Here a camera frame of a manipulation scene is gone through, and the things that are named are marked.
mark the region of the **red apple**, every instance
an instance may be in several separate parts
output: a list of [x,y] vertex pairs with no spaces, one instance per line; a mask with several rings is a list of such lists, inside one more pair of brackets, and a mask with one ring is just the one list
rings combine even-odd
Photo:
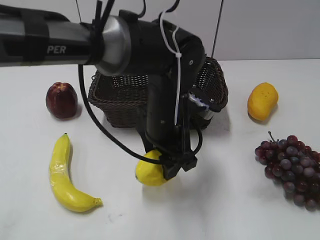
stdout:
[[56,118],[71,118],[76,115],[78,109],[77,93],[69,83],[56,82],[46,93],[45,104]]

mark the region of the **white table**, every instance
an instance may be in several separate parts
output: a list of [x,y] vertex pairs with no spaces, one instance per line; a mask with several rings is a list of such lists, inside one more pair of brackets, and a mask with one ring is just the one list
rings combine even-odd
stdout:
[[[320,60],[221,61],[227,107],[203,131],[198,165],[161,187],[135,179],[136,159],[107,139],[86,110],[70,121],[51,117],[45,104],[54,82],[71,83],[82,104],[77,66],[0,69],[1,240],[284,240],[319,236],[320,212],[287,202],[264,176],[254,149],[262,140],[294,134],[320,150]],[[85,68],[90,85],[93,67]],[[247,99],[259,83],[272,83],[278,107],[266,124],[253,122]],[[135,130],[98,119],[132,150],[144,148]],[[73,213],[55,199],[49,162],[55,141],[68,133],[71,175],[81,191],[102,198],[89,214]],[[198,139],[192,135],[193,147]]]

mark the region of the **brown wicker basket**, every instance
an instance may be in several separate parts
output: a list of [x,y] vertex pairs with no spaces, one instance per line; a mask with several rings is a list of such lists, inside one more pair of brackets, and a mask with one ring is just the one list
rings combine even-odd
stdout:
[[[221,109],[227,105],[228,88],[215,59],[206,58],[193,87],[202,90]],[[134,128],[137,107],[148,101],[148,76],[104,76],[97,71],[92,77],[88,100],[104,112],[113,127]],[[199,115],[191,118],[202,129],[211,121]]]

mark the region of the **yellow lemon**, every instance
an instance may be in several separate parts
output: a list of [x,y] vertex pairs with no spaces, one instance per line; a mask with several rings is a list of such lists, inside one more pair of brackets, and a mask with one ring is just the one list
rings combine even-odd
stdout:
[[264,121],[276,106],[279,96],[273,85],[264,82],[256,86],[248,99],[248,113],[256,120]]
[[[149,159],[159,160],[161,153],[158,150],[151,150],[144,156]],[[135,177],[140,183],[147,186],[160,186],[167,182],[164,178],[162,165],[142,160],[136,165]]]

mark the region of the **white wall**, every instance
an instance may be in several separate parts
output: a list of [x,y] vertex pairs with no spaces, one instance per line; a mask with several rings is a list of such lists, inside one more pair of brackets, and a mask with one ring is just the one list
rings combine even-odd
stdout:
[[320,0],[224,0],[214,57],[320,58]]
[[[161,11],[170,8],[175,0],[146,0],[146,14],[143,20],[156,19]],[[94,16],[95,0],[78,0],[81,16],[90,21]],[[168,13],[165,19],[177,23],[185,30],[199,36],[208,55],[211,55],[214,31],[219,16],[221,0],[180,0],[175,12]],[[113,15],[120,9],[140,13],[143,8],[142,0],[115,0]]]
[[[164,9],[170,8],[175,0],[146,0],[146,15],[143,19],[154,20]],[[221,0],[181,0],[175,13],[165,19],[199,36],[208,55],[211,55]],[[75,0],[0,0],[1,4],[59,12],[72,22],[79,22]],[[96,0],[78,0],[82,21],[91,22],[95,15]],[[140,13],[143,0],[115,0],[111,12],[117,15],[120,9]]]

